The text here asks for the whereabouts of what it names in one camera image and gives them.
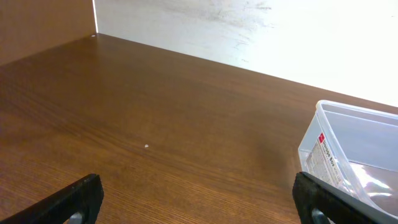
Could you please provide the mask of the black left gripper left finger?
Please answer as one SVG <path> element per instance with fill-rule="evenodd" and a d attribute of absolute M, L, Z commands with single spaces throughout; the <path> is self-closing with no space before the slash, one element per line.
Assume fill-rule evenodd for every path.
<path fill-rule="evenodd" d="M 88 174 L 1 223 L 64 223 L 76 214 L 81 223 L 95 223 L 103 198 L 100 176 Z"/>

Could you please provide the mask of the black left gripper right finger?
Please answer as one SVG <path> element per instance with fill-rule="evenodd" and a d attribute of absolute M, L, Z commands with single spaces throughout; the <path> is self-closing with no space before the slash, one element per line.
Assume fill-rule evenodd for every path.
<path fill-rule="evenodd" d="M 292 189 L 301 223 L 385 223 L 386 214 L 307 172 L 295 176 Z"/>

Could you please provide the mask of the clear plastic storage container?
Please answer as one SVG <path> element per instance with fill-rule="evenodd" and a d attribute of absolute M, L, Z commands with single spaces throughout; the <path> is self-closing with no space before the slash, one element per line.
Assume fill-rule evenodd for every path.
<path fill-rule="evenodd" d="M 320 100 L 298 156 L 302 171 L 397 217 L 397 115 Z"/>

